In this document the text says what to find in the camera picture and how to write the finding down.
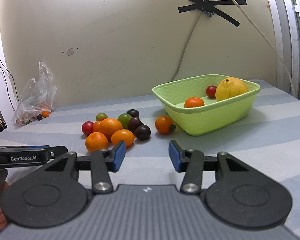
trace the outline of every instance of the striped tablecloth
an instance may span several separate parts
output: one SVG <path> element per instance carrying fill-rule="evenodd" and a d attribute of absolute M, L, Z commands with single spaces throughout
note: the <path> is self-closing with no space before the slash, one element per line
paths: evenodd
<path fill-rule="evenodd" d="M 114 186 L 175 184 L 179 187 L 183 174 L 174 171 L 168 157 L 171 139 L 182 148 L 196 148 L 207 155 L 227 151 L 287 187 L 293 197 L 293 208 L 286 226 L 300 236 L 300 101 L 264 81 L 254 82 L 260 84 L 261 92 L 249 116 L 199 137 L 189 136 L 180 128 L 172 135 L 157 134 L 155 119 L 166 112 L 159 100 L 149 95 L 59 107 L 41 121 L 23 127 L 8 127 L 0 133 L 0 145 L 65 145 L 69 151 L 85 155 L 83 122 L 94 121 L 99 112 L 117 118 L 128 109 L 138 109 L 141 121 L 151 128 L 151 139 L 135 142 L 127 149 L 120 171 L 110 174 Z M 8 180 L 13 182 L 33 169 L 9 169 Z M 81 172 L 79 182 L 90 187 L 90 172 Z M 204 172 L 203 187 L 213 182 L 213 172 Z"/>

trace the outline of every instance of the tomato stem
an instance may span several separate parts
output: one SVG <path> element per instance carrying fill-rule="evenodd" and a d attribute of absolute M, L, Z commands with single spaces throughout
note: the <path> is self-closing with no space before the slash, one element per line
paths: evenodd
<path fill-rule="evenodd" d="M 173 123 L 173 124 L 170 125 L 170 127 L 169 127 L 169 132 L 170 132 L 170 133 L 173 133 L 174 130 L 175 130 L 176 128 L 177 128 L 176 125 Z"/>

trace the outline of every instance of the black electrical tape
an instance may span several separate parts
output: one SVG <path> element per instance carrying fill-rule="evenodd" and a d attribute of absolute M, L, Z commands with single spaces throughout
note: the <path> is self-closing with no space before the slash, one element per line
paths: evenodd
<path fill-rule="evenodd" d="M 228 22 L 231 22 L 236 27 L 239 27 L 240 25 L 240 23 L 235 19 L 233 19 L 231 16 L 214 7 L 214 5 L 234 4 L 231 0 L 209 1 L 209 2 L 203 0 L 188 0 L 188 1 L 194 2 L 195 4 L 179 7 L 178 10 L 180 13 L 195 10 L 195 9 L 200 9 L 202 12 L 215 13 L 220 17 L 222 17 L 223 19 L 227 20 Z M 247 2 L 245 0 L 236 0 L 236 2 L 240 5 L 247 5 Z"/>

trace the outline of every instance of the cherry tomato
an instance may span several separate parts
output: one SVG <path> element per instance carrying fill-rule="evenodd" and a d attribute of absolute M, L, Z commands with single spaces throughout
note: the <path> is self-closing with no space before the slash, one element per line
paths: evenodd
<path fill-rule="evenodd" d="M 96 121 L 102 121 L 103 119 L 108 118 L 108 116 L 105 113 L 99 113 L 96 116 Z"/>
<path fill-rule="evenodd" d="M 206 89 L 206 94 L 210 98 L 216 98 L 216 86 L 208 86 Z"/>
<path fill-rule="evenodd" d="M 161 134 L 169 134 L 174 132 L 176 126 L 170 117 L 160 116 L 155 121 L 155 128 Z"/>
<path fill-rule="evenodd" d="M 116 145 L 119 141 L 125 141 L 126 147 L 129 147 L 133 144 L 134 138 L 131 131 L 119 130 L 111 136 L 111 142 L 113 145 Z"/>
<path fill-rule="evenodd" d="M 99 131 L 99 125 L 101 124 L 101 121 L 96 121 L 94 124 L 93 124 L 93 132 L 98 132 Z"/>
<path fill-rule="evenodd" d="M 81 127 L 81 130 L 85 135 L 89 135 L 93 133 L 93 122 L 90 121 L 84 122 Z"/>
<path fill-rule="evenodd" d="M 42 112 L 42 116 L 43 116 L 44 118 L 48 117 L 49 115 L 50 115 L 49 111 L 43 111 L 43 112 Z"/>

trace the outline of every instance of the black cable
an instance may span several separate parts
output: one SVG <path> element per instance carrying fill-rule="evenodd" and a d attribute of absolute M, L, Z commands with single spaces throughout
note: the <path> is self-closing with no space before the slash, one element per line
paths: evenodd
<path fill-rule="evenodd" d="M 1 58 L 0 58 L 0 62 L 1 62 L 1 64 L 2 64 L 2 66 L 8 71 L 8 73 L 10 74 L 10 76 L 12 77 L 14 89 L 15 89 L 15 91 L 16 91 L 16 96 L 17 96 L 17 100 L 18 100 L 18 103 L 19 103 L 20 101 L 19 101 L 19 97 L 18 97 L 18 93 L 17 93 L 17 88 L 16 88 L 16 83 L 15 83 L 15 81 L 14 81 L 14 77 L 13 77 L 13 75 L 10 73 L 10 71 L 5 67 L 5 65 L 3 64 Z"/>
<path fill-rule="evenodd" d="M 14 88 L 15 88 L 15 90 L 16 90 L 17 100 L 18 100 L 18 102 L 19 102 L 18 93 L 17 93 L 17 88 L 16 88 L 16 83 L 15 83 L 15 81 L 14 81 L 13 75 L 12 75 L 12 74 L 10 73 L 10 71 L 4 66 L 4 64 L 2 63 L 2 60 L 1 60 L 1 58 L 0 58 L 0 69 L 1 69 L 2 72 L 3 72 L 3 78 L 4 78 L 4 81 L 5 81 L 6 87 L 7 87 L 7 93 L 8 93 L 9 101 L 10 101 L 10 103 L 11 103 L 11 106 L 12 106 L 13 111 L 15 111 L 15 109 L 14 109 L 14 107 L 13 107 L 13 104 L 12 104 L 12 101 L 11 101 L 11 98 L 10 98 L 9 89 L 8 89 L 8 83 L 7 83 L 7 80 L 6 80 L 6 78 L 5 78 L 5 73 L 4 73 L 3 68 L 1 67 L 1 64 L 2 64 L 2 66 L 8 71 L 8 73 L 10 74 L 10 76 L 12 77 L 13 84 L 14 84 Z"/>

